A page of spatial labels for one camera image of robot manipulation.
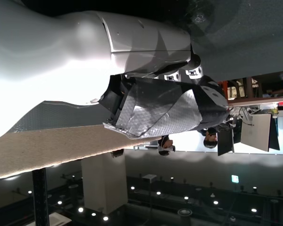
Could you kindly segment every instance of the spotlight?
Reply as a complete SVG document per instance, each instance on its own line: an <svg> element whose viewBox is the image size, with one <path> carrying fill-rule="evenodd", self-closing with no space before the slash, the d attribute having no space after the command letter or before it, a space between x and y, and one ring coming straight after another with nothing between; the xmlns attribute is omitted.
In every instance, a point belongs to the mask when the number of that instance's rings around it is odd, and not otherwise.
<svg viewBox="0 0 283 226"><path fill-rule="evenodd" d="M232 222L235 222L235 221L236 221L236 218L235 218L234 216L231 216L230 220L231 220Z"/></svg>

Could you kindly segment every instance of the red object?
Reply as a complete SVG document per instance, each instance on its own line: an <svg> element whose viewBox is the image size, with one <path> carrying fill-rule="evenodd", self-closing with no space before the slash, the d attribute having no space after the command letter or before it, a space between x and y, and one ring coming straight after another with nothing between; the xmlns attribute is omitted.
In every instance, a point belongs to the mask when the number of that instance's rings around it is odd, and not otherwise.
<svg viewBox="0 0 283 226"><path fill-rule="evenodd" d="M222 82L222 88L223 92L225 93L225 98L228 100L228 95L227 95L227 81Z"/></svg>

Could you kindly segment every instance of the white column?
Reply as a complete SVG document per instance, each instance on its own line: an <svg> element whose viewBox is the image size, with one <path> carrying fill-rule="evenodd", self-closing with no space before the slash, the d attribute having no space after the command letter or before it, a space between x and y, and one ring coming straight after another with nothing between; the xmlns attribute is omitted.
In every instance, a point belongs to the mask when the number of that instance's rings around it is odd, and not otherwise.
<svg viewBox="0 0 283 226"><path fill-rule="evenodd" d="M111 153L82 160L85 207L109 214L128 202L125 155Z"/></svg>

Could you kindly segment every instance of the man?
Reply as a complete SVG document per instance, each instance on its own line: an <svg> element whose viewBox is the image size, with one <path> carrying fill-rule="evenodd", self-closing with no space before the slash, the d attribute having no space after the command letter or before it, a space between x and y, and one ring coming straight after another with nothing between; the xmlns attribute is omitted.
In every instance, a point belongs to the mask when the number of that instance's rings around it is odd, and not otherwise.
<svg viewBox="0 0 283 226"><path fill-rule="evenodd" d="M217 146L217 134L215 128L209 128L207 130L202 129L198 131L204 136L203 145L206 148L214 148Z"/></svg>
<svg viewBox="0 0 283 226"><path fill-rule="evenodd" d="M218 144L217 131L228 130L228 129L233 130L234 144L239 143L241 140L241 129L242 129L241 119L237 120L236 126L234 128L231 128L230 126L222 123L220 125L217 125L216 128L202 129L202 130L198 130L198 132L205 137L203 140L203 145L207 148L214 148Z"/></svg>
<svg viewBox="0 0 283 226"><path fill-rule="evenodd" d="M170 151L175 151L175 146L173 146L173 140L169 139L169 135L163 136L158 141L158 153L162 156L170 155Z"/></svg>

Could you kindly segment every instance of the exit sign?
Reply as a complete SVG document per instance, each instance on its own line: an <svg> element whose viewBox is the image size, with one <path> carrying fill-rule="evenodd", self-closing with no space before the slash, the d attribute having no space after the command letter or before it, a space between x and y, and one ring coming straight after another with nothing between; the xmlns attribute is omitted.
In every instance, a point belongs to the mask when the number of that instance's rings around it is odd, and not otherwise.
<svg viewBox="0 0 283 226"><path fill-rule="evenodd" d="M232 182L233 183L239 183L239 177L236 175L232 175Z"/></svg>

